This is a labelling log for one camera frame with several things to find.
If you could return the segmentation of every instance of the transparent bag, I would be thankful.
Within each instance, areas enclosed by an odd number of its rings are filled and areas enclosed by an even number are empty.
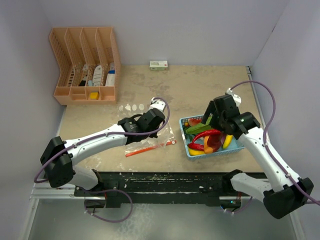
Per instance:
[[[118,108],[118,118],[123,119],[136,114],[143,114],[148,110],[148,108],[148,106],[143,104],[120,105]],[[157,133],[157,136],[157,138],[148,137],[140,142],[133,142],[125,146],[125,156],[130,157],[157,148],[165,148],[168,145],[174,145],[176,143],[175,135],[169,122]]]

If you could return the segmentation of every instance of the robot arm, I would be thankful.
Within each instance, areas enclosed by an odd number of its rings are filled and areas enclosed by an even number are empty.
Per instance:
[[[44,168],[50,186],[58,188],[69,183],[86,190],[95,187],[99,184],[98,172],[80,167],[77,164],[94,154],[114,147],[140,142],[148,137],[156,138],[156,132],[150,135],[144,133],[157,130],[160,124],[165,121],[163,114],[165,107],[164,101],[153,98],[146,113],[126,117],[107,129],[66,141],[62,141],[59,136],[51,139],[41,157],[42,165],[51,161]],[[51,160],[54,155],[63,150],[66,151]]]
[[[288,175],[281,170],[268,154],[263,142],[263,130],[257,119],[250,113],[240,114],[238,106],[241,98],[228,89],[223,96],[210,101],[205,111],[202,123],[205,123],[210,114],[210,125],[214,129],[233,135],[242,143],[263,169],[268,182],[248,176],[240,170],[234,170],[225,176],[227,190],[238,191],[248,194],[263,202],[268,212],[275,218],[280,219],[291,213],[307,202],[307,198],[294,186]],[[314,185],[309,178],[302,179],[292,170],[267,142],[271,153],[276,157],[288,174],[308,194]]]

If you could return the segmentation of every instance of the small box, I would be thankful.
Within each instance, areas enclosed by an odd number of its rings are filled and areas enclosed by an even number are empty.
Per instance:
[[[91,92],[90,93],[90,99],[91,100],[98,100],[99,99],[99,93],[98,92]]]
[[[151,71],[164,71],[168,70],[168,61],[150,61],[150,70]]]

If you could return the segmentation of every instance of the yellow banana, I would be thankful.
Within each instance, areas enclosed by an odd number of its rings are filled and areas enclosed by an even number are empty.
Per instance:
[[[223,149],[226,149],[227,147],[229,147],[229,145],[230,145],[230,143],[231,143],[231,141],[232,141],[232,135],[227,135],[226,137],[225,137],[225,140],[224,140],[224,143],[223,143],[223,145],[222,145],[222,148]]]
[[[202,154],[205,154],[204,151],[199,151],[199,150],[194,150],[194,149],[191,149],[188,147],[188,150],[189,150],[189,154],[191,156],[197,156],[197,155],[202,155]]]

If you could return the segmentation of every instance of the tabletop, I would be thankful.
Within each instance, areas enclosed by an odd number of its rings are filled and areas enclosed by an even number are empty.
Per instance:
[[[59,135],[63,140],[84,137],[107,129],[121,119],[119,106],[148,104],[152,97],[163,97],[169,104],[176,144],[125,157],[125,146],[108,149],[79,163],[104,172],[262,172],[247,149],[227,155],[190,161],[182,139],[179,119],[201,115],[210,100],[225,94],[227,88],[248,81],[245,66],[172,65],[168,71],[150,71],[147,65],[121,68],[116,105],[68,105]],[[240,112],[251,112],[260,121],[250,84],[235,88],[242,103]]]

